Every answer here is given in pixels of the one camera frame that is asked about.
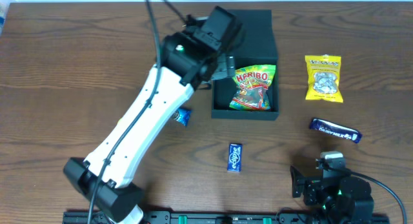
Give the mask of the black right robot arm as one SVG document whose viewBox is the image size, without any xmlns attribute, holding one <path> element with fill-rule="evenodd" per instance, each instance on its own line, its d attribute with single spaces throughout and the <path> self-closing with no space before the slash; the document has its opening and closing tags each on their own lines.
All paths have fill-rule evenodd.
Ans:
<svg viewBox="0 0 413 224">
<path fill-rule="evenodd" d="M 305 222 L 372 223 L 370 183 L 350 174 L 340 152 L 322 152 L 316 162 L 319 176 L 305 176 L 297 167 L 290 167 L 292 197 L 303 197 L 306 206 L 318 207 Z"/>
</svg>

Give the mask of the yellow snack bag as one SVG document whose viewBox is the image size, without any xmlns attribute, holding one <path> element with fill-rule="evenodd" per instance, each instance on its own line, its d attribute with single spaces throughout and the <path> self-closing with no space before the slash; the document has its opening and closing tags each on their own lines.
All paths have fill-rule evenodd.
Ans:
<svg viewBox="0 0 413 224">
<path fill-rule="evenodd" d="M 306 100 L 342 103 L 339 91 L 341 56 L 305 56 L 308 74 Z"/>
</svg>

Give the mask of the haribo gummy bag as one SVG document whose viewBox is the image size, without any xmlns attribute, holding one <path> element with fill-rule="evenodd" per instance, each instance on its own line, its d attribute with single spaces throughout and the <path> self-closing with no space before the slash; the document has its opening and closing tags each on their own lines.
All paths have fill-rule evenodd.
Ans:
<svg viewBox="0 0 413 224">
<path fill-rule="evenodd" d="M 237 90 L 229 107 L 240 111 L 270 110 L 267 90 L 275 74 L 276 65 L 252 65 L 237 69 L 232 78 Z"/>
</svg>

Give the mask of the blue oreo pack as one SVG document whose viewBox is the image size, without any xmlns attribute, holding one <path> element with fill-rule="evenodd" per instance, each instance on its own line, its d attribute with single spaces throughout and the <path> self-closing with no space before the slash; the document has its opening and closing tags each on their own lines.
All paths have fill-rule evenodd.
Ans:
<svg viewBox="0 0 413 224">
<path fill-rule="evenodd" d="M 186 108 L 178 108 L 171 116 L 172 119 L 181 123 L 185 127 L 188 125 L 192 111 Z"/>
</svg>

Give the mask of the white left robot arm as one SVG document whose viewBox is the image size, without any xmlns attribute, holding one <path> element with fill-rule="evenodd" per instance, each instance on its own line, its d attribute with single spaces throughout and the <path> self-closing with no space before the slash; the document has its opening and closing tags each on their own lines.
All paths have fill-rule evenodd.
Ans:
<svg viewBox="0 0 413 224">
<path fill-rule="evenodd" d="M 106 139 L 87 157 L 70 158 L 63 168 L 72 186 L 90 202 L 87 223 L 97 207 L 112 223 L 140 223 L 143 191 L 136 170 L 172 114 L 198 86 L 210 81 L 241 33 L 242 23 L 217 6 L 205 18 L 187 17 L 185 29 L 156 42 L 156 63 L 137 98 Z"/>
</svg>

